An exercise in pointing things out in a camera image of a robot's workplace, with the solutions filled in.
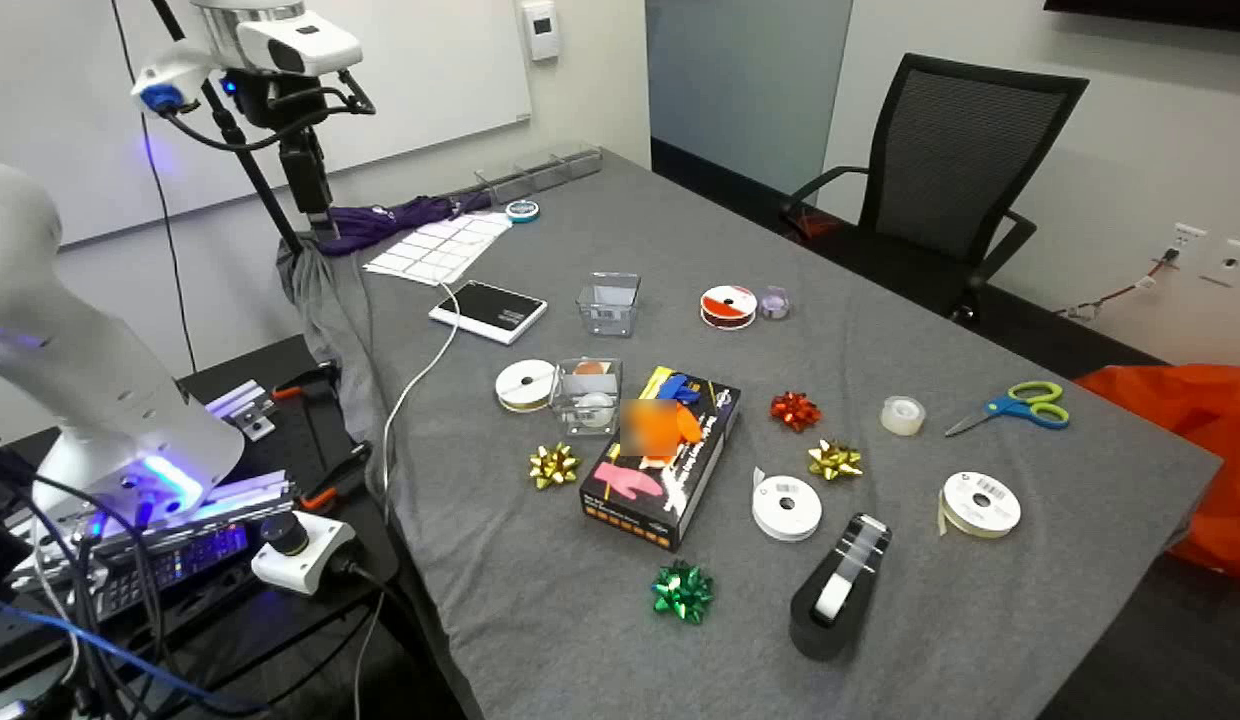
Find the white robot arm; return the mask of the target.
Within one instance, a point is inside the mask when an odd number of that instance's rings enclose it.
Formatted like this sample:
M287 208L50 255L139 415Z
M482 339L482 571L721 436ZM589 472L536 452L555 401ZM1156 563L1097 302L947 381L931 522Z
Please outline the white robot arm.
M244 457L244 436L185 395L162 360L57 271L60 213L0 165L0 381L57 415L35 504L77 494L196 507Z

